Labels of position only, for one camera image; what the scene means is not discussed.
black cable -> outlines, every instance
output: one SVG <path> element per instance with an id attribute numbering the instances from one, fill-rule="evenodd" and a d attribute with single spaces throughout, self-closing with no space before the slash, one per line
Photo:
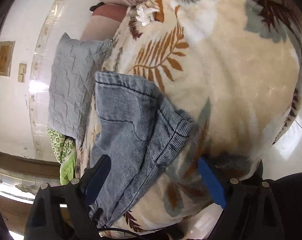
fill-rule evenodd
<path id="1" fill-rule="evenodd" d="M 130 234 L 132 236 L 136 236 L 137 238 L 139 239 L 142 239 L 142 240 L 147 240 L 146 238 L 144 238 L 143 236 L 140 236 L 136 233 L 133 233 L 129 230 L 125 230 L 125 229 L 121 229 L 121 228 L 97 228 L 97 231 L 98 232 L 102 232 L 102 231 L 118 231 L 118 232 L 124 232 L 124 233 L 127 233 L 127 234 Z"/>

floral blanket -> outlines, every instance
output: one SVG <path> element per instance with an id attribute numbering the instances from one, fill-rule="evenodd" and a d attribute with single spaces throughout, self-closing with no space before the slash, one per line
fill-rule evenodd
<path id="1" fill-rule="evenodd" d="M 137 21 L 140 6 L 157 10 L 147 26 Z M 228 178 L 250 177 L 302 102 L 302 17 L 271 0 L 150 0 L 128 8 L 113 47 L 103 70 L 155 82 L 197 125 L 112 227 L 145 234 L 197 214 L 212 203 L 198 158 L 207 156 Z M 94 100 L 91 107 L 78 176 L 100 131 Z"/>

metal bolt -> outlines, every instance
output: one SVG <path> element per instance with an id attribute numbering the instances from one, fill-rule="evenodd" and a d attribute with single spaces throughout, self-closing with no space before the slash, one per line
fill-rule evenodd
<path id="1" fill-rule="evenodd" d="M 230 182 L 232 183 L 232 184 L 238 184 L 238 179 L 236 179 L 236 178 L 232 178 L 232 179 L 230 179 Z"/>
<path id="2" fill-rule="evenodd" d="M 75 185 L 75 184 L 78 184 L 79 182 L 80 182 L 80 180 L 78 178 L 74 178 L 74 179 L 72 179 L 71 184 Z"/>
<path id="3" fill-rule="evenodd" d="M 269 185 L 266 181 L 263 181 L 263 182 L 262 182 L 262 186 L 263 186 L 263 187 L 269 187 L 270 185 Z"/>
<path id="4" fill-rule="evenodd" d="M 41 189 L 46 189 L 48 187 L 48 183 L 44 183 L 40 187 L 41 187 Z"/>

green cloth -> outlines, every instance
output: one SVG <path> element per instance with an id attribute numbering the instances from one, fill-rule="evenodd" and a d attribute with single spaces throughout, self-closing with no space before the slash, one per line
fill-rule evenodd
<path id="1" fill-rule="evenodd" d="M 50 135 L 52 150 L 61 164 L 60 166 L 60 183 L 68 184 L 75 174 L 76 150 L 75 142 L 71 138 L 67 138 L 63 134 L 48 128 Z"/>

wall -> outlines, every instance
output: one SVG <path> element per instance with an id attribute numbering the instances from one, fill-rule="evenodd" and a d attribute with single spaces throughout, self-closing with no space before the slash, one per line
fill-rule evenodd
<path id="1" fill-rule="evenodd" d="M 10 77 L 0 76 L 0 152 L 35 158 L 29 118 L 29 78 L 33 52 L 55 0 L 15 0 L 3 25 L 0 41 L 15 41 Z M 19 63 L 27 64 L 25 82 L 17 81 Z M 51 153 L 43 160 L 56 161 Z"/>

